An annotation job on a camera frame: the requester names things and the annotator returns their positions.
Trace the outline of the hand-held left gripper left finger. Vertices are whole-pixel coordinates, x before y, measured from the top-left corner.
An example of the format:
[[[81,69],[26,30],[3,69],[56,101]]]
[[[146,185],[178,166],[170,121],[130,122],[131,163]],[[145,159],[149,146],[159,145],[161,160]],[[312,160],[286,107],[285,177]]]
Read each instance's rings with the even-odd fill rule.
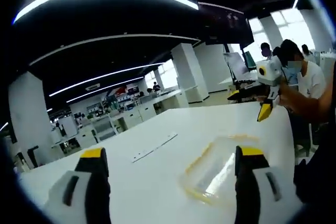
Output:
[[[49,190],[44,212],[52,223],[110,223],[108,178],[105,148],[84,151]]]

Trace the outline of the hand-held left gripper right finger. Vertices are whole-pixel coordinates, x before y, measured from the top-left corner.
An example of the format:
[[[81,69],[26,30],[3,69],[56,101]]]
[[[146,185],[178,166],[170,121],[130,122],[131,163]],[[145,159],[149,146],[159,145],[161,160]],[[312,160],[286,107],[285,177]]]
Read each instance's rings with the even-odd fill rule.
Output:
[[[236,147],[235,176],[235,223],[291,223],[302,208],[292,181],[257,148]]]

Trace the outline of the person's right hand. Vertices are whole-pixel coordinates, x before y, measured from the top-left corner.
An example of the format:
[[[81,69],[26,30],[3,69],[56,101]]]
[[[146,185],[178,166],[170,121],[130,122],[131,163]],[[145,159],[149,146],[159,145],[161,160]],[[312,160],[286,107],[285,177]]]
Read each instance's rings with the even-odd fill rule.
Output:
[[[285,82],[279,86],[279,105],[290,108],[296,113],[300,112],[301,103],[306,98],[299,91],[288,86]]]

